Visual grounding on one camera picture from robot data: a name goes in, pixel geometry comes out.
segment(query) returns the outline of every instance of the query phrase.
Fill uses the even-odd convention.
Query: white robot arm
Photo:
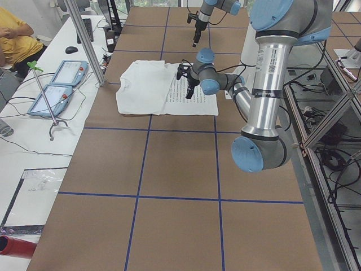
[[[332,0],[257,0],[254,3],[250,23],[256,30],[259,50],[251,91],[239,75],[215,71],[211,49],[202,49],[193,66],[179,66],[178,78],[188,79],[188,98],[198,84],[206,95],[227,90],[247,117],[242,136],[232,144],[232,157],[243,171],[277,168],[289,160],[290,139],[276,126],[288,55],[293,46],[328,38],[332,6]]]

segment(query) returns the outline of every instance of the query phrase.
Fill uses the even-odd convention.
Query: red cylinder
[[[31,259],[36,243],[9,237],[0,236],[0,255]]]

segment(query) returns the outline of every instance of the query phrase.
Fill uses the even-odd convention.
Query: white table
[[[106,24],[105,21],[101,21],[104,17],[83,16],[83,18],[91,18],[94,29],[94,42],[92,42],[92,45],[97,58],[101,61],[107,49],[104,31],[101,28]],[[65,48],[68,46],[75,46],[79,51],[68,55],[65,53]],[[87,60],[82,45],[77,43],[76,30],[71,19],[62,26],[59,33],[43,53],[38,61],[38,66],[44,70],[43,73],[55,72],[64,59]],[[91,72],[92,69],[89,66],[88,74]],[[33,73],[30,72],[25,80],[32,77]],[[39,79],[42,85],[45,85],[50,82],[51,78],[52,75],[48,75],[42,76]],[[67,121],[69,128],[66,128],[63,123],[53,128],[52,134],[54,141],[52,142],[49,138],[49,128],[52,124],[51,119],[29,116],[6,117],[18,115],[14,107],[8,104],[0,113],[0,117],[5,117],[4,121],[14,129],[14,134],[10,137],[5,137],[5,139],[37,152],[72,155],[81,135],[85,119],[95,99],[98,87],[98,82],[93,74],[80,88],[86,96],[86,100],[83,102],[79,112],[74,119]],[[35,79],[32,79],[21,85],[13,97],[36,98],[39,92],[40,90]],[[59,117],[64,119],[72,118],[79,109],[83,98],[84,96],[81,93],[78,91],[75,92],[68,107]],[[20,113],[26,113],[32,102],[30,99],[11,100],[11,103],[14,104]],[[70,160],[71,157],[69,156],[38,155],[25,152],[18,146],[0,140],[0,172],[2,175],[0,186],[0,219],[2,220],[6,213],[25,169],[67,167]],[[39,237],[27,238],[30,238],[33,242],[37,242]],[[29,262],[27,259],[0,256],[0,270],[23,271],[26,270]]]

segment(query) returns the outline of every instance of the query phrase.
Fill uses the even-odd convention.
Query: yellow shirt
[[[18,28],[24,24],[26,22],[0,7],[0,27]],[[32,37],[19,36],[13,39],[0,38],[0,47],[5,54],[6,63],[13,65],[39,52],[43,44]]]

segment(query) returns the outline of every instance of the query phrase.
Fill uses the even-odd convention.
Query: computer mouse
[[[69,46],[69,47],[67,47],[66,49],[65,49],[65,52],[67,53],[67,54],[73,54],[73,53],[75,53],[75,52],[77,52],[78,51],[78,48],[76,48],[75,46]]]

